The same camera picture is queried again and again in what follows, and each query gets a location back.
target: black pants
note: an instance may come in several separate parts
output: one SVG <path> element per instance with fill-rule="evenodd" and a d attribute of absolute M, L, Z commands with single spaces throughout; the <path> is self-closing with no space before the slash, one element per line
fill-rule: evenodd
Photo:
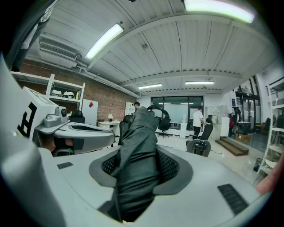
<path fill-rule="evenodd" d="M 194 135 L 198 137 L 199 133 L 200 133 L 200 128 L 201 127 L 193 127 L 194 128 Z"/>

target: wooden step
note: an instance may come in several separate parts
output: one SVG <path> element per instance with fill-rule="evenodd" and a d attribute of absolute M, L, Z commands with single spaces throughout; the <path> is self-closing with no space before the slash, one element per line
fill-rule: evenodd
<path fill-rule="evenodd" d="M 241 151 L 244 154 L 248 154 L 249 153 L 249 149 L 248 148 L 238 144 L 237 142 L 234 142 L 234 141 L 232 141 L 232 140 L 230 140 L 228 138 L 223 138 L 223 137 L 221 137 L 220 140 L 230 144 L 231 146 L 235 147 L 236 149 L 238 149 L 239 151 Z"/>
<path fill-rule="evenodd" d="M 219 145 L 221 145 L 222 147 L 224 147 L 225 149 L 230 151 L 234 156 L 246 155 L 246 154 L 242 153 L 240 150 L 238 150 L 237 148 L 235 148 L 234 146 L 230 145 L 229 143 L 227 143 L 223 140 L 216 140 L 216 143 L 218 143 Z"/>

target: fluorescent light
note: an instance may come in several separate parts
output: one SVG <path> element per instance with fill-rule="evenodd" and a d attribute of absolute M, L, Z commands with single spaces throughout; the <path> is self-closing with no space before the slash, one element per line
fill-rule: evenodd
<path fill-rule="evenodd" d="M 186 81 L 185 85 L 190 85 L 190 84 L 214 84 L 214 81 Z"/>
<path fill-rule="evenodd" d="M 98 39 L 98 41 L 92 46 L 89 52 L 86 54 L 85 58 L 91 60 L 105 45 L 108 44 L 113 38 L 122 33 L 124 29 L 116 23 L 105 34 Z"/>
<path fill-rule="evenodd" d="M 238 18 L 247 23 L 251 23 L 254 19 L 254 15 L 251 12 L 226 2 L 216 0 L 185 0 L 184 3 L 187 11 L 220 13 Z"/>
<path fill-rule="evenodd" d="M 144 89 L 144 88 L 151 88 L 151 87 L 161 87 L 162 84 L 153 84 L 153 85 L 147 85 L 147 86 L 143 86 L 143 87 L 139 87 L 139 89 Z"/>

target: man in white shirt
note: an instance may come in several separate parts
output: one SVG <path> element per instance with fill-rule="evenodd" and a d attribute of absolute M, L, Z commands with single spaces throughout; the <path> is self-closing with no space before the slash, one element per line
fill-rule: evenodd
<path fill-rule="evenodd" d="M 198 136 L 200 133 L 201 123 L 204 125 L 202 108 L 198 108 L 198 110 L 193 114 L 193 128 L 195 136 Z"/>

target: brick wall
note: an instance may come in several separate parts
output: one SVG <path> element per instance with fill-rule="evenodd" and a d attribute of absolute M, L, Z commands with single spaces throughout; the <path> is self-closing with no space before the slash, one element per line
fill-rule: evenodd
<path fill-rule="evenodd" d="M 82 85 L 83 82 L 86 83 L 83 98 L 94 100 L 99 103 L 97 114 L 98 121 L 108 120 L 108 114 L 112 114 L 114 119 L 118 119 L 121 121 L 125 114 L 125 103 L 134 103 L 136 101 L 135 97 L 116 90 L 110 86 L 99 83 L 85 76 L 69 72 L 67 70 L 52 67 L 46 64 L 25 60 L 20 69 L 20 72 L 43 77 L 50 77 L 51 74 L 55 74 L 55 79 L 57 80 L 78 85 Z M 42 89 L 42 87 L 40 87 L 41 85 L 33 86 L 34 88 L 32 88 L 31 86 L 29 87 L 37 91 Z"/>

